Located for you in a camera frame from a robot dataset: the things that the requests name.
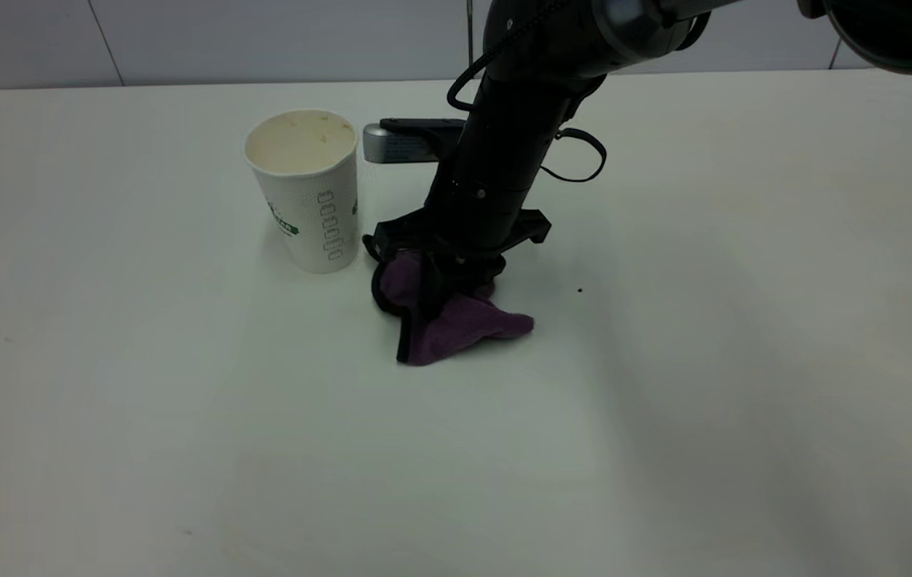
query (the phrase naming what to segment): black cable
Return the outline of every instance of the black cable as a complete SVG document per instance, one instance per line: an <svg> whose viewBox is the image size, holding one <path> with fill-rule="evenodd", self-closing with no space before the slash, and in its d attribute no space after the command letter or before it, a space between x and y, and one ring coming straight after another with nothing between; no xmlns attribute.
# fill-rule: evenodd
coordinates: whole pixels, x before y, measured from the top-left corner
<svg viewBox="0 0 912 577"><path fill-rule="evenodd" d="M471 65L463 71L463 74L460 74L459 78L453 82L452 87L449 88L449 94L446 95L449 106L466 112L473 111L474 105L472 105L472 103L460 102L460 99L457 98L457 96L459 96L459 91L462 91L463 87L466 87L467 82L477 75L478 72L485 70L486 66L494 61L498 55L502 54L506 48L510 47L512 43L521 39L523 35L536 28L541 22L545 22L545 19L547 19L548 16L565 8L570 2L571 0L552 0L552 2L541 7L540 10L535 12L535 14L525 22L521 23L521 25L517 26L517 28L507 32L493 47L486 50L485 54L481 55L481 58L475 59L474 63L471 63Z"/></svg>
<svg viewBox="0 0 912 577"><path fill-rule="evenodd" d="M702 33L705 32L705 27L709 24L709 15L712 12L705 12L705 14L698 14L695 16L695 22L691 25L691 30L688 30L688 36L684 37L684 42L680 43L680 46L676 48L677 51L687 50L691 46L698 42L698 39L702 37Z"/></svg>
<svg viewBox="0 0 912 577"><path fill-rule="evenodd" d="M596 151L598 151L599 156L602 157L602 163L599 164L599 168L595 169L595 172L592 172L591 176L588 176L586 179L568 179L566 176L556 175L555 172L549 171L546 167L541 167L543 171L548 172L549 176L552 178L562 180L565 183L586 183L588 180L594 180L596 176L602 174L602 169L606 167L606 147L602 146L602 143L599 142L599 139L595 138L592 135L589 135L585 131L581 131L580 128L564 128L559 132L556 132L555 139L577 139L577 141L584 141L589 143Z"/></svg>

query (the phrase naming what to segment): purple towel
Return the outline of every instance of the purple towel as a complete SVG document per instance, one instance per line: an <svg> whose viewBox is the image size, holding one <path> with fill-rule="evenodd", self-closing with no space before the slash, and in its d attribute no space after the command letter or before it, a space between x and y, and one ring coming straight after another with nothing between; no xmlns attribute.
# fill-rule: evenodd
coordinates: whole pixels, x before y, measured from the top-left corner
<svg viewBox="0 0 912 577"><path fill-rule="evenodd" d="M457 293L442 314L426 322L417 310L420 289L420 255L400 252L385 267L379 284L382 295L393 305L409 311L408 342L400 343L400 361L424 366L470 347L482 339L515 339L534 328L534 319L498 309L489 298L495 284L482 286L472 296Z"/></svg>

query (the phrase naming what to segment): white table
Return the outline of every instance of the white table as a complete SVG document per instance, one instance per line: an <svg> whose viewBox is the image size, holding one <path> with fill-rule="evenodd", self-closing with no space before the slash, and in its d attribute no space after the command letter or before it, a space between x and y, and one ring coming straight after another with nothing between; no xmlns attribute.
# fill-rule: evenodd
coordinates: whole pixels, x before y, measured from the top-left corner
<svg viewBox="0 0 912 577"><path fill-rule="evenodd" d="M911 575L912 78L611 78L499 279L533 335L410 369L240 140L445 90L0 91L0 576ZM433 174L361 165L365 230Z"/></svg>

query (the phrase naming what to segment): cup rim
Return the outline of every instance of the cup rim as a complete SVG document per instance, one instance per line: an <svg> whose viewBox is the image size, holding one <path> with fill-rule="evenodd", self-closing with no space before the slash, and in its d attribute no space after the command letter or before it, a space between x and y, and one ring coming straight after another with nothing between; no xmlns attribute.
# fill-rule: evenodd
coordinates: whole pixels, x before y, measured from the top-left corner
<svg viewBox="0 0 912 577"><path fill-rule="evenodd" d="M274 171L267 171L267 169L265 169L265 168L257 167L257 165L255 165L253 163L253 161L250 160L250 155L246 153L246 143L250 142L250 136L253 135L253 132L257 128L262 127L262 125L265 124L265 122L268 122L270 120L276 119L277 117L284 116L286 114L292 114L295 112L327 112L328 114L333 114L333 115L337 116L338 118L341 118L343 121L345 121L345 123L347 123L349 125L349 128L353 129L353 146L351 146L349 148L349 153L347 153L345 156L340 158L338 160L338 162L335 162L335 164L332 164L331 167L321 168L320 171L274 172ZM346 160L349 160L349 158L353 157L354 154L357 154L357 145L359 143L360 143L360 136L357 135L357 129L354 127L353 121L349 120L349 118L342 116L342 114L339 114L333 110L326 110L323 108L297 108L297 109L280 112L273 116L264 118L263 120L254 124L252 128L248 129L248 131L246 132L246 138L243 139L243 158L244 158L244 160L246 160L246 164L250 165L250 168L253 168L254 171L260 172L262 175L274 176L274 178L276 178L276 179L306 179L306 178L310 178L310 176L325 175L325 174L328 174L328 172L334 171L335 168L339 168L340 165L342 165Z"/></svg>

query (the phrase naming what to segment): black robotic arm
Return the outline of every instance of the black robotic arm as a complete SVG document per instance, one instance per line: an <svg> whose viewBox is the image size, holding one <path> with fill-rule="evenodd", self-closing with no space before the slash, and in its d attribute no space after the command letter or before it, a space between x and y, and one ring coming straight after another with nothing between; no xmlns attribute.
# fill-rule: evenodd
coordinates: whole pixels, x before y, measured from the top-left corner
<svg viewBox="0 0 912 577"><path fill-rule="evenodd" d="M440 163L424 207L365 238L383 262L422 253L419 308L428 321L454 293L501 273L508 248L545 240L551 224L522 205L554 139L586 139L605 158L592 136L561 126L606 74L690 46L709 11L735 1L494 0L485 54L448 94L470 114L455 147L434 140ZM799 7L807 18L829 16L867 61L912 73L912 0L799 0ZM474 102L460 102L460 88L481 70Z"/></svg>

